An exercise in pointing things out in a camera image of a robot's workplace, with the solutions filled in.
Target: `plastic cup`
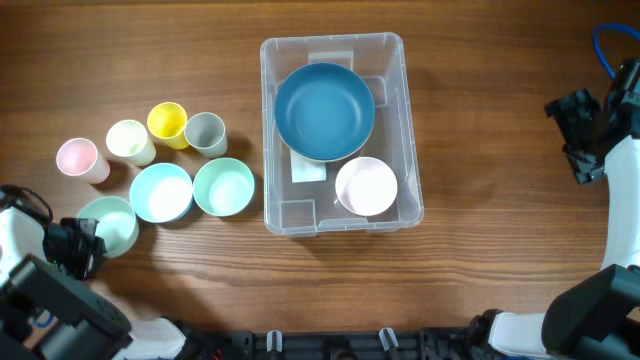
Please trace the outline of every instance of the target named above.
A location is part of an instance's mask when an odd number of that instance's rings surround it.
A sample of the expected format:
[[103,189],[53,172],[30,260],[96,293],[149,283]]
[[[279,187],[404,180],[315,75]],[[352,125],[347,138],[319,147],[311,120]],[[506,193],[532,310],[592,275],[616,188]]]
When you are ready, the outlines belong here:
[[106,257],[118,257],[131,249],[138,239],[138,220],[129,202],[117,196],[105,196],[85,205],[76,215],[96,219],[96,236],[104,239]]
[[111,168],[91,140],[75,138],[64,143],[56,155],[58,169],[67,175],[99,184],[107,179]]
[[176,103],[166,102],[154,107],[147,118],[147,126],[153,136],[174,149],[189,146],[184,136],[187,112]]
[[144,125],[135,120],[117,122],[107,133],[107,148],[133,165],[149,165],[156,157],[156,147]]
[[354,214],[378,215],[387,210],[398,194],[393,170],[383,161],[359,157],[346,163],[336,177],[340,203]]
[[192,116],[184,133],[189,144],[210,159],[227,151],[227,131],[216,114],[204,112]]
[[243,162],[220,158],[206,163],[193,181],[196,204],[214,216],[229,216],[242,211],[253,197],[255,179]]
[[129,200],[138,216],[148,222],[177,220],[193,199],[193,183],[180,166],[159,163],[142,170],[131,184]]

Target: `bowl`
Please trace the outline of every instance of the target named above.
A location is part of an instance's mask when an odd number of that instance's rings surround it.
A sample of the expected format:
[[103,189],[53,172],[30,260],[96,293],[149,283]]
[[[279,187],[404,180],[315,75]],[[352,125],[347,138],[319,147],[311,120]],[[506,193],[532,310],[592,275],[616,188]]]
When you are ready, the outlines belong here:
[[117,196],[104,196],[85,205],[76,215],[96,219],[96,236],[104,239],[108,258],[118,257],[131,249],[138,239],[138,220],[129,202]]
[[398,194],[393,170],[383,161],[359,157],[344,164],[336,177],[336,195],[354,214],[374,216],[386,211]]
[[247,165],[232,158],[206,163],[193,181],[196,204],[208,214],[230,216],[244,209],[255,191],[255,179]]
[[337,161],[369,139],[375,105],[367,84],[353,71],[330,63],[306,65],[289,75],[275,101],[282,141],[317,161]]
[[129,200],[142,220],[163,223],[177,220],[189,210],[192,191],[191,177],[183,168],[159,163],[136,176],[129,190]]

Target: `pink cup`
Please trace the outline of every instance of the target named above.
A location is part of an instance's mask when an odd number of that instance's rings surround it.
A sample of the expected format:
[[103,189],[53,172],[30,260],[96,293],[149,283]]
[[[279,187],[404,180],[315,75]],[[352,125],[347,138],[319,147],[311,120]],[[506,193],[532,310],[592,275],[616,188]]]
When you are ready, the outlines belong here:
[[56,156],[58,169],[68,176],[77,176],[89,184],[103,182],[109,176],[109,163],[91,140],[75,138],[67,141]]

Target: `gray cup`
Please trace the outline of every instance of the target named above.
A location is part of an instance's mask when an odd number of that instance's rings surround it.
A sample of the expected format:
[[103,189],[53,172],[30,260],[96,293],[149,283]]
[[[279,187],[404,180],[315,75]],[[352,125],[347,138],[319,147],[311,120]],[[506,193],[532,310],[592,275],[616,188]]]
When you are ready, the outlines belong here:
[[184,134],[191,146],[202,155],[213,159],[227,151],[227,131],[222,119],[212,113],[193,115],[187,122]]

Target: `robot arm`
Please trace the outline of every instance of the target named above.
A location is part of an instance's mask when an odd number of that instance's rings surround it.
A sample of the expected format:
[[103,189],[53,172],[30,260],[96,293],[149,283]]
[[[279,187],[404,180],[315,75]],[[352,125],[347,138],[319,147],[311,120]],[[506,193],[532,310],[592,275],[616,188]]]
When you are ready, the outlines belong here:
[[601,270],[640,267],[640,140],[627,136],[605,157],[609,228]]
[[[29,318],[39,308],[58,322],[34,349],[26,349]],[[7,359],[111,359],[131,342],[131,324],[115,306],[33,255],[0,288],[0,318],[0,349]]]
[[545,107],[566,141],[578,183],[609,180],[609,227],[601,271],[558,296],[546,313],[498,314],[488,343],[532,359],[640,359],[640,60],[618,71],[604,110],[580,90]]
[[33,191],[0,185],[0,286],[27,255],[56,264],[65,274],[95,277],[105,245],[95,236],[95,219],[62,218],[53,222],[49,205]]

